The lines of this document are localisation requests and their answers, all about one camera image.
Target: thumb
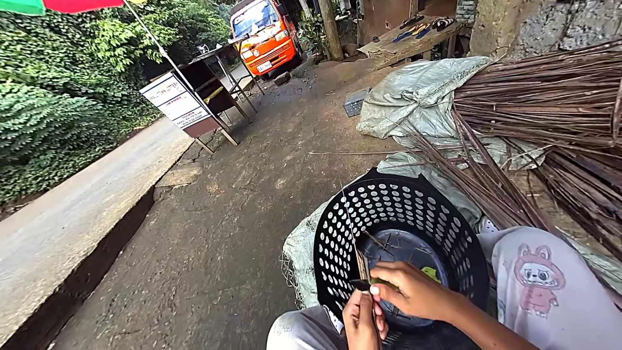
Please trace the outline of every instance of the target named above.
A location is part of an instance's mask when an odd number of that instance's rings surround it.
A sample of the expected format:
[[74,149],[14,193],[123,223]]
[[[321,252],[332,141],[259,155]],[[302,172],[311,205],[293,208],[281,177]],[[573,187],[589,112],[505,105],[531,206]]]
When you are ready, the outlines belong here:
[[373,295],[378,295],[380,299],[386,300],[391,304],[397,306],[397,308],[402,309],[407,306],[408,301],[404,297],[404,295],[395,291],[393,288],[387,285],[383,285],[382,283],[377,283],[371,286],[369,292]]
[[361,313],[359,314],[359,320],[361,324],[374,324],[374,320],[371,317],[371,309],[374,307],[374,300],[369,293],[363,293],[361,295]]

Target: umbrella pole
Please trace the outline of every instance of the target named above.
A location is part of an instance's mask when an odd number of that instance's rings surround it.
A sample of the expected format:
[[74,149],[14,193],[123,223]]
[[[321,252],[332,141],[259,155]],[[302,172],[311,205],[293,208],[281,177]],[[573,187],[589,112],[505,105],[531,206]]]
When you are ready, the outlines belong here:
[[156,37],[153,35],[153,33],[149,30],[149,28],[147,28],[147,26],[145,25],[145,23],[142,21],[142,19],[138,16],[138,13],[136,13],[136,11],[134,10],[134,8],[129,4],[128,0],[123,0],[123,2],[125,3],[125,5],[127,5],[127,7],[129,8],[129,10],[132,12],[132,14],[134,15],[134,17],[136,18],[136,20],[138,21],[138,23],[141,24],[142,28],[147,32],[147,34],[149,35],[149,37],[151,37],[151,40],[153,40],[153,42],[155,43],[155,45],[157,46],[158,50],[160,51],[160,54],[162,56],[164,56],[165,59],[167,59],[170,64],[173,66],[173,69],[175,69],[175,71],[177,72],[177,74],[179,74],[179,76],[183,79],[183,82],[186,83],[186,86],[192,90],[192,92],[195,95],[195,98],[198,100],[198,102],[201,104],[201,106],[205,107],[205,109],[207,110],[207,112],[209,112],[209,114],[214,117],[214,120],[218,123],[218,125],[220,125],[220,127],[223,129],[223,133],[225,134],[225,136],[229,136],[229,134],[226,133],[226,130],[229,129],[228,127],[226,127],[225,125],[223,125],[224,123],[220,123],[220,121],[218,120],[218,118],[214,115],[214,113],[211,111],[211,109],[209,107],[207,107],[207,104],[205,103],[205,101],[203,101],[203,99],[197,94],[196,91],[194,91],[194,89],[192,88],[192,85],[190,84],[190,82],[188,81],[188,79],[186,79],[186,76],[182,73],[181,70],[179,70],[179,68],[177,67],[177,65],[175,64],[175,62],[173,62],[173,59],[170,58],[169,54],[166,52],[166,50],[164,50],[164,48],[160,45],[160,43],[158,42],[158,40],[156,39]]

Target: windshield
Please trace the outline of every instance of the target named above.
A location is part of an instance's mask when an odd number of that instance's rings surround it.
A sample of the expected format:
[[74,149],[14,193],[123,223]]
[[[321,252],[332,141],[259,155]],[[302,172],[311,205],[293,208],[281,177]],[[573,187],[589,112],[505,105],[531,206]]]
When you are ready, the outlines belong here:
[[233,32],[235,37],[245,34],[255,35],[275,22],[279,22],[279,15],[271,3],[264,0],[235,15],[233,18]]

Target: wooden table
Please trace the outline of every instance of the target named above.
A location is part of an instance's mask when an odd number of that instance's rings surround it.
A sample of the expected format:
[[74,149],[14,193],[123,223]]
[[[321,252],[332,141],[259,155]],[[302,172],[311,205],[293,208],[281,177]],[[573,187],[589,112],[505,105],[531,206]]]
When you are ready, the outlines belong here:
[[[421,23],[431,24],[437,18],[439,17],[426,16],[415,25]],[[374,61],[375,69],[380,69],[416,54],[423,54],[424,58],[429,60],[430,51],[434,45],[449,39],[447,56],[452,57],[456,43],[456,35],[461,26],[462,23],[455,21],[451,26],[445,28],[441,32],[437,32],[436,29],[430,29],[421,39],[417,39],[416,35],[411,35],[398,42],[393,42],[398,34],[408,30],[408,27],[403,29],[396,27],[379,37],[379,42],[370,42],[358,50]]]

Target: stone wall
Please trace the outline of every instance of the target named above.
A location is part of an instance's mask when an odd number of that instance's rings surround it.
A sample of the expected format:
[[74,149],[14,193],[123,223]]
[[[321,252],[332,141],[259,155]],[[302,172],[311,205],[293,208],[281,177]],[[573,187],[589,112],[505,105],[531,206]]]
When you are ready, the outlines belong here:
[[509,59],[574,50],[622,35],[622,0],[545,0],[521,24]]
[[577,49],[620,37],[621,23],[622,0],[479,0],[470,55]]
[[456,19],[472,27],[475,23],[477,0],[458,0]]

